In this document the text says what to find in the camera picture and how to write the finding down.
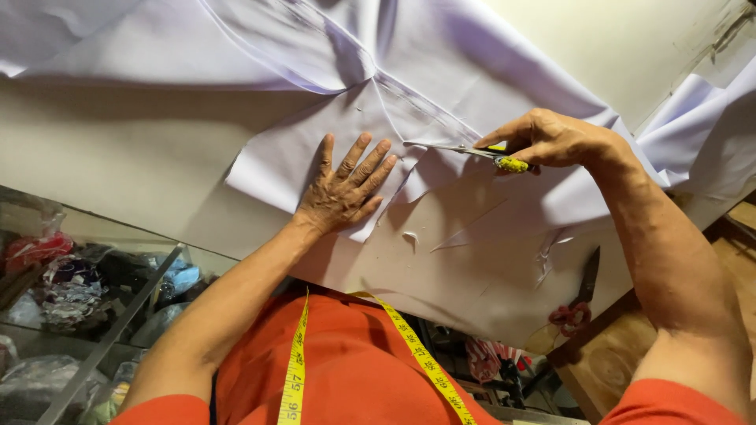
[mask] glass display case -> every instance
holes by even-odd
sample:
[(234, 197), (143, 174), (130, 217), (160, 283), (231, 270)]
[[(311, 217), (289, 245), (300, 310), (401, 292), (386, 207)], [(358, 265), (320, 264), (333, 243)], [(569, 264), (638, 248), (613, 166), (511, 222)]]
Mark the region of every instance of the glass display case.
[(236, 262), (0, 186), (0, 423), (107, 423), (144, 353)]

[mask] yellow measuring tape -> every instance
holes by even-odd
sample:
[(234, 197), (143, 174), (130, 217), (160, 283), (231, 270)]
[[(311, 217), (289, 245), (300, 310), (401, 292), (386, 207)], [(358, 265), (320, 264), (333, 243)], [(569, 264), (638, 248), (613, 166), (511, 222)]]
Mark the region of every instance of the yellow measuring tape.
[[(307, 316), (309, 312), (309, 289), (305, 297), (305, 308), (302, 309), (302, 316), (299, 318), (299, 324), (294, 332), (294, 341), (291, 343), (291, 355), (289, 356), (289, 367), (286, 373), (286, 385), (283, 386), (283, 397), (278, 412), (278, 425), (299, 425), (302, 420), (302, 395), (305, 391), (305, 330), (307, 329)], [(457, 416), (462, 420), (463, 425), (477, 425), (475, 419), (465, 407), (459, 393), (449, 382), (441, 366), (435, 361), (426, 350), (420, 338), (414, 333), (410, 325), (402, 316), (394, 310), (393, 307), (383, 302), (377, 296), (367, 292), (350, 293), (352, 296), (361, 298), (374, 298), (389, 313), (391, 321), (396, 326), (404, 341), (407, 343), (412, 355), (423, 368), (428, 378), (435, 388), (444, 396), (449, 405), (457, 412)]]

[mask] white table surface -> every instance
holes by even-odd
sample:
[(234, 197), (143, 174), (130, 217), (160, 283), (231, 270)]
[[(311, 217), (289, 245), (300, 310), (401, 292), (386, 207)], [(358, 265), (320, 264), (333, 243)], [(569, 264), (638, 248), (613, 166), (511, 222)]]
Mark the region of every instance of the white table surface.
[[(693, 70), (745, 0), (485, 0), (623, 117), (633, 131)], [(749, 24), (742, 33), (752, 32)], [(747, 36), (699, 66), (727, 80)], [(266, 242), (288, 215), (223, 185), (239, 149), (318, 96), (0, 82), (0, 185), (90, 210), (236, 259)], [(518, 243), (430, 249), (501, 201), (471, 176), (410, 205), (391, 207), (365, 245), (328, 238), (292, 274), (350, 291), (370, 288), (394, 307), (471, 333), (523, 343), (578, 289), (597, 244), (592, 308), (631, 288), (613, 230), (553, 248), (554, 269), (534, 290), (542, 236)], [(728, 203), (694, 200), (708, 225)], [(402, 237), (415, 232), (413, 246)]]

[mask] person's left hand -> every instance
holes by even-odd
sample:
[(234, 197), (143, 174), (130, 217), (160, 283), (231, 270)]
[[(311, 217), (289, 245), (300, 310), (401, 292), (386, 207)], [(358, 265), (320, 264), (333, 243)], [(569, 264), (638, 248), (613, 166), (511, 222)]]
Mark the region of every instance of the person's left hand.
[(347, 228), (375, 212), (383, 198), (368, 197), (386, 180), (396, 164), (396, 155), (381, 163), (391, 148), (390, 141), (382, 140), (357, 165), (370, 140), (370, 133), (362, 133), (334, 172), (331, 167), (333, 135), (323, 138), (320, 172), (294, 213), (295, 220), (313, 225), (323, 235)]

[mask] hand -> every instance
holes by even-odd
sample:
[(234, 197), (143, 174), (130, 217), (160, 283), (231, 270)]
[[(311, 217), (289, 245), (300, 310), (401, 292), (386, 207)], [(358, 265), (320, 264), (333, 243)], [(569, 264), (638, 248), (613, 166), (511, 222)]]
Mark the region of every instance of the hand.
[(381, 163), (391, 148), (390, 141), (382, 140), (357, 165), (371, 139), (370, 133), (362, 133), (334, 172), (331, 168), (333, 135), (323, 138), (320, 173), (305, 192), (294, 213), (295, 220), (313, 225), (323, 235), (347, 228), (375, 212), (383, 198), (368, 199), (368, 196), (386, 180), (396, 164), (396, 155)]
[[(590, 168), (607, 160), (635, 158), (630, 146), (617, 133), (547, 109), (533, 109), (499, 127), (473, 147), (507, 141), (512, 158), (535, 166)], [(538, 175), (541, 169), (536, 167)]]

